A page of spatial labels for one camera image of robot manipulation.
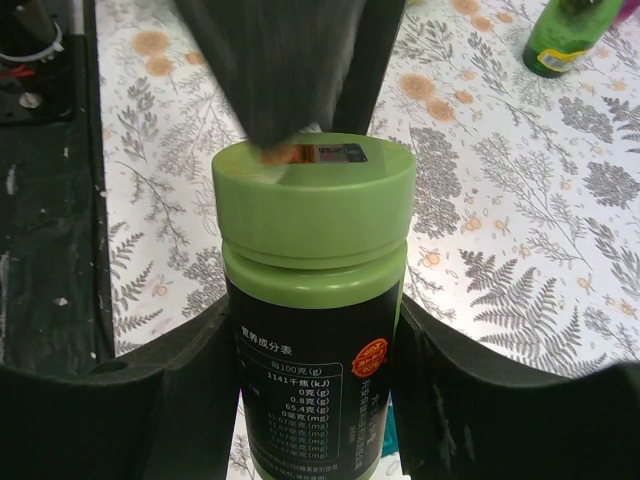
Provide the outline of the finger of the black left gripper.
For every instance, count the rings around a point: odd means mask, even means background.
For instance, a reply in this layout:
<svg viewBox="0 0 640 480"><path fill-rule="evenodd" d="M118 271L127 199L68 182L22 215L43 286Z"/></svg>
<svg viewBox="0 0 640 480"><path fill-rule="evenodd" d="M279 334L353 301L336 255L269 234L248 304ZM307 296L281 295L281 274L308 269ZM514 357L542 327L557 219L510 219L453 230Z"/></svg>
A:
<svg viewBox="0 0 640 480"><path fill-rule="evenodd" d="M367 133L405 8L405 0L365 2L353 58L332 120L333 132Z"/></svg>
<svg viewBox="0 0 640 480"><path fill-rule="evenodd" d="M363 2L178 0L175 8L250 143L270 149L330 126Z"/></svg>

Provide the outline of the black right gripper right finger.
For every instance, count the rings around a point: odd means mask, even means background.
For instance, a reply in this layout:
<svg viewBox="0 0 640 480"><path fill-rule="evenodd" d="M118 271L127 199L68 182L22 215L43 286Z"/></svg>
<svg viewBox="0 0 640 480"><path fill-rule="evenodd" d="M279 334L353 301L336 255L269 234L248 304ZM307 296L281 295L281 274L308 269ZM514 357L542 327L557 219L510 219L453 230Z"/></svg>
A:
<svg viewBox="0 0 640 480"><path fill-rule="evenodd" d="M639 367L569 379L506 358L404 299L392 354L414 479L635 479Z"/></svg>

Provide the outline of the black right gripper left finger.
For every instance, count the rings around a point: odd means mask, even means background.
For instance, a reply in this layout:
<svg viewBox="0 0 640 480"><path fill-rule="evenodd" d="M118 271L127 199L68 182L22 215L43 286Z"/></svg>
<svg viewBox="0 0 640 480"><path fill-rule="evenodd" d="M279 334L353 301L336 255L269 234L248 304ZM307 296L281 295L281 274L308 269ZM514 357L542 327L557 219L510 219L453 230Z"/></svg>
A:
<svg viewBox="0 0 640 480"><path fill-rule="evenodd" d="M223 479L239 380L228 302L90 373L1 369L4 479Z"/></svg>

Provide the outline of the green pill bottle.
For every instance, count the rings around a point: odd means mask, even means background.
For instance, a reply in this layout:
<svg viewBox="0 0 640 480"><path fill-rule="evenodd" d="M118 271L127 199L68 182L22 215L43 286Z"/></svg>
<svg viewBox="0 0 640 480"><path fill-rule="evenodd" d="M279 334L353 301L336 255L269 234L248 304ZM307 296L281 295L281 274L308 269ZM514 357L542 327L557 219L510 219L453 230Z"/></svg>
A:
<svg viewBox="0 0 640 480"><path fill-rule="evenodd" d="M306 133L212 161L248 443L264 479L368 479L379 462L416 161Z"/></svg>

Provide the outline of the teal weekly pill organizer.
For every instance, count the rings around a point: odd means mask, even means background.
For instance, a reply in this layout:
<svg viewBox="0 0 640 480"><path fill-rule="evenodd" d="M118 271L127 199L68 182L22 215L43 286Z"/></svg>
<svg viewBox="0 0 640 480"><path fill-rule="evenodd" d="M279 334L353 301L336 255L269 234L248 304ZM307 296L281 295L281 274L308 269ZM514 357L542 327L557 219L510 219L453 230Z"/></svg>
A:
<svg viewBox="0 0 640 480"><path fill-rule="evenodd" d="M389 403L387 407L387 413L386 413L385 431L384 431L384 439L383 439L381 456L387 457L395 454L398 451L399 451L399 446L398 446L398 437L397 437L397 431L396 431L394 408L393 408L393 405Z"/></svg>

